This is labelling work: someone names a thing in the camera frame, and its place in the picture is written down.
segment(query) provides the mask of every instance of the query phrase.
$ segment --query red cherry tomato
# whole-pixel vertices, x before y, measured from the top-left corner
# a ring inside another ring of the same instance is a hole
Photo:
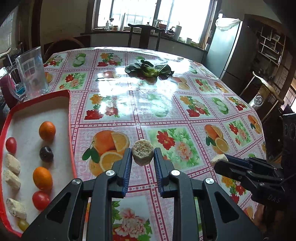
[[[43,211],[50,203],[49,196],[42,191],[35,192],[33,194],[32,201],[35,208],[37,208],[39,211]]]
[[[5,143],[6,149],[11,154],[15,154],[17,152],[17,141],[13,137],[9,137]]]

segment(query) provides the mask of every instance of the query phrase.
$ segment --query wooden chair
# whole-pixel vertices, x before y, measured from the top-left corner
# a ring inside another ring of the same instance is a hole
[[[276,98],[276,101],[275,101],[274,105],[271,107],[271,109],[267,112],[267,114],[261,120],[261,122],[263,124],[263,122],[266,121],[266,119],[268,118],[269,114],[277,107],[278,104],[280,104],[280,105],[283,105],[284,104],[284,100],[281,99],[278,96],[278,94],[276,93],[275,89],[270,84],[268,84],[263,78],[257,76],[254,73],[254,71],[253,71],[253,78],[248,83],[248,85],[244,88],[244,90],[241,92],[241,94],[239,95],[240,97],[245,92],[245,90],[249,87],[250,83],[253,81],[254,78],[258,78],[262,82],[262,85],[261,85],[258,93],[255,95],[255,97],[249,103],[249,105],[251,107],[253,107],[256,110],[256,112],[258,112],[258,110],[260,109],[260,107],[262,106],[262,104],[264,103],[264,101],[266,101],[266,99],[267,99],[267,97],[268,97],[268,95],[270,93],[273,94],[274,97]]]
[[[130,35],[128,38],[128,47],[131,46],[131,38],[133,36],[133,28],[141,28],[142,30],[141,30],[141,36],[140,36],[140,41],[139,41],[139,48],[140,49],[148,49],[151,30],[155,30],[158,32],[158,38],[157,38],[155,50],[158,51],[160,36],[161,36],[161,33],[163,33],[165,31],[165,29],[159,29],[156,27],[152,27],[150,25],[142,25],[142,24],[139,24],[139,25],[128,24],[128,26],[131,27]]]
[[[52,56],[54,53],[72,50],[72,49],[80,49],[85,48],[85,46],[74,38],[67,38],[67,39],[60,39],[56,42],[53,42],[49,48],[47,49],[45,55],[44,55],[44,61],[47,61],[50,56]]]

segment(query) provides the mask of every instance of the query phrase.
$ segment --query clear plastic pitcher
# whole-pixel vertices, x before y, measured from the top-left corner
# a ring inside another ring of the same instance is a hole
[[[31,49],[15,59],[14,65],[9,70],[9,76],[12,81],[9,81],[9,90],[11,94],[18,100],[22,101],[25,96],[28,99],[33,99],[38,96],[49,93],[49,85],[44,74],[44,67],[41,56],[41,47]],[[13,76],[17,67],[19,77],[25,92],[20,94],[17,88],[17,82]]]

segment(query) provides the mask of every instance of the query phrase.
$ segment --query tablecloth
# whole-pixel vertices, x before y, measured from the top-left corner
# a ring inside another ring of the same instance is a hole
[[[125,67],[140,60],[168,64],[173,77],[129,77]],[[265,159],[262,124],[254,109],[202,64],[152,50],[96,47],[56,53],[44,67],[51,91],[71,91],[79,178],[95,178],[121,159],[126,147],[147,139],[176,169],[199,180],[213,178],[253,218],[257,204],[250,192],[216,174],[210,160],[222,153]],[[88,148],[99,156],[83,155]],[[112,202],[113,240],[172,240],[173,209],[173,199],[159,196],[153,162],[143,167],[133,162],[126,198]]]

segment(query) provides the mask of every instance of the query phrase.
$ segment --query bread piece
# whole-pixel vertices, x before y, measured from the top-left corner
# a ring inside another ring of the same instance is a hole
[[[26,215],[25,207],[20,202],[15,201],[12,198],[7,198],[6,205],[7,205],[9,213],[12,216],[14,216],[16,218],[26,219],[27,215]]]
[[[15,174],[13,174],[13,172],[10,170],[4,170],[3,175],[5,182],[7,182],[9,186],[15,189],[20,188],[20,180]]]
[[[5,166],[16,175],[20,173],[20,162],[13,155],[5,155]]]
[[[136,141],[131,148],[133,153],[133,159],[139,166],[145,166],[149,164],[154,155],[154,148],[151,143],[147,140]]]
[[[220,154],[215,156],[212,160],[211,160],[211,166],[214,167],[215,164],[220,161],[220,160],[225,160],[228,161],[227,157],[225,156],[225,154]]]

